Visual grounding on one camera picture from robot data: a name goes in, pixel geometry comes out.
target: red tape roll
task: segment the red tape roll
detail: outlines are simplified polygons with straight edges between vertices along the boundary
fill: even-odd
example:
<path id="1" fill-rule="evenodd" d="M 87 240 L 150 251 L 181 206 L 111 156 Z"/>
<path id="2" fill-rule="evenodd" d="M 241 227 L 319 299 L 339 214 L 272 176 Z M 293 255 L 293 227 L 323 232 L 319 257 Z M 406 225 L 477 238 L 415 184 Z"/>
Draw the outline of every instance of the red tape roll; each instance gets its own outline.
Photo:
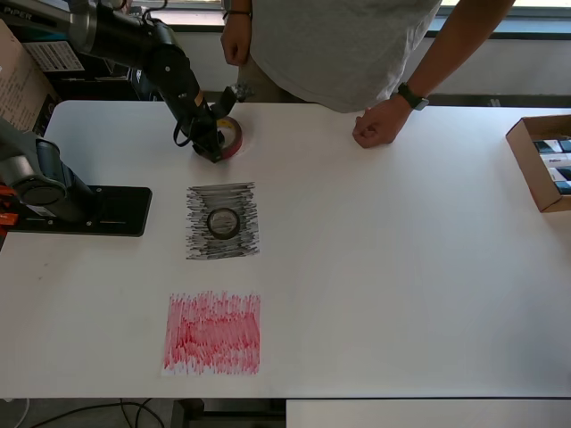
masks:
<path id="1" fill-rule="evenodd" d="M 224 119 L 219 119 L 216 124 L 218 128 L 227 128 L 234 131 L 234 139 L 229 144 L 224 144 L 222 147 L 222 159 L 229 159 L 234 156 L 242 147 L 242 128 L 235 120 L 226 116 Z"/>

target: black robotic arm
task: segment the black robotic arm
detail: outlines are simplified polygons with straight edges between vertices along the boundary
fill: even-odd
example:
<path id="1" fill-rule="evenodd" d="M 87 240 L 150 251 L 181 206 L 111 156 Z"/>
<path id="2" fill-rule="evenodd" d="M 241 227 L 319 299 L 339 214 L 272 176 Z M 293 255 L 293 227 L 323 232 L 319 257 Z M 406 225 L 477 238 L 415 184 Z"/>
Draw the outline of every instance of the black robotic arm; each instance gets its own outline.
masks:
<path id="1" fill-rule="evenodd" d="M 177 120 L 175 143 L 182 146 L 192 142 L 194 149 L 212 162 L 225 157 L 224 136 L 217 121 L 244 100 L 247 90 L 229 86 L 209 107 L 190 61 L 172 29 L 163 22 L 146 15 L 127 16 L 88 0 L 70 0 L 68 4 L 58 0 L 0 0 L 0 19 L 12 25 L 64 32 L 83 54 L 142 70 Z M 178 141 L 179 133 L 185 141 Z"/>
<path id="2" fill-rule="evenodd" d="M 142 70 L 177 120 L 177 145 L 192 142 L 194 149 L 212 162 L 225 159 L 235 149 L 225 144 L 218 124 L 239 127 L 232 119 L 222 119 L 236 101 L 243 101 L 246 91 L 227 87 L 210 107 L 188 58 L 163 22 L 145 15 L 129 17 L 87 0 L 70 0 L 69 5 L 60 0 L 0 0 L 0 19 L 66 33 L 84 54 Z M 183 142 L 178 141 L 180 133 L 186 137 Z M 85 185 L 61 162 L 55 144 L 22 133 L 2 118 L 0 181 L 18 198 L 21 219 L 10 230 L 139 236 L 145 229 L 149 189 Z"/>

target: gray t-shirt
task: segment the gray t-shirt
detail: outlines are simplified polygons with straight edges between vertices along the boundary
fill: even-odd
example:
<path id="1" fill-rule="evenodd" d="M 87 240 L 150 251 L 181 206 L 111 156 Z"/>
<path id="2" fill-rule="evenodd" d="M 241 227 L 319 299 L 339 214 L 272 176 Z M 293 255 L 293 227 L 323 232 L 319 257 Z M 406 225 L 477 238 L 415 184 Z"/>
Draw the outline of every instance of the gray t-shirt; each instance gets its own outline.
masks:
<path id="1" fill-rule="evenodd" d="M 305 101 L 359 111 L 390 97 L 441 0 L 252 0 L 252 58 Z"/>

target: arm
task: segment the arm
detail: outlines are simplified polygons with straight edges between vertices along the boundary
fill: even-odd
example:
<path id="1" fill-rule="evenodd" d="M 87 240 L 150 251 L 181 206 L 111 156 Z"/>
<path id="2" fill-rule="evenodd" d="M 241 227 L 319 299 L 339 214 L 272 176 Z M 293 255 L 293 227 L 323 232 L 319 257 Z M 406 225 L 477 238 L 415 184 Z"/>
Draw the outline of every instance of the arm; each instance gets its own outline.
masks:
<path id="1" fill-rule="evenodd" d="M 460 0 L 409 79 L 415 95 L 428 96 L 492 34 L 515 0 Z M 358 117 L 353 137 L 362 147 L 391 143 L 411 113 L 400 95 Z"/>
<path id="2" fill-rule="evenodd" d="M 231 4 L 231 11 L 252 12 L 252 0 L 232 0 Z M 245 14 L 229 14 L 220 39 L 226 62 L 238 66 L 246 64 L 251 39 L 252 20 L 250 17 Z"/>
<path id="3" fill-rule="evenodd" d="M 460 0 L 409 79 L 416 95 L 428 96 L 480 47 L 515 0 Z"/>

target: window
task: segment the window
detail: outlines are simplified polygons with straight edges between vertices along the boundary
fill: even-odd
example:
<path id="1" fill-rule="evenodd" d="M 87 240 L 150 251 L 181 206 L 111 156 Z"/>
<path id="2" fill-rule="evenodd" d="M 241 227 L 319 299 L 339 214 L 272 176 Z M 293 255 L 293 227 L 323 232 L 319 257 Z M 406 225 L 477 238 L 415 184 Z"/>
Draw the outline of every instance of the window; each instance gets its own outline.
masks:
<path id="1" fill-rule="evenodd" d="M 447 15 L 459 0 L 443 0 L 439 15 Z M 509 13 L 523 18 L 570 18 L 571 0 L 516 0 Z"/>
<path id="2" fill-rule="evenodd" d="M 134 0 L 133 4 L 143 7 L 159 7 L 162 5 L 162 1 L 163 0 Z M 222 3 L 223 0 L 169 0 L 169 8 L 219 11 L 222 9 Z"/>
<path id="3" fill-rule="evenodd" d="M 443 6 L 454 6 L 459 0 L 443 0 Z M 571 0 L 516 0 L 515 7 L 571 7 Z"/>

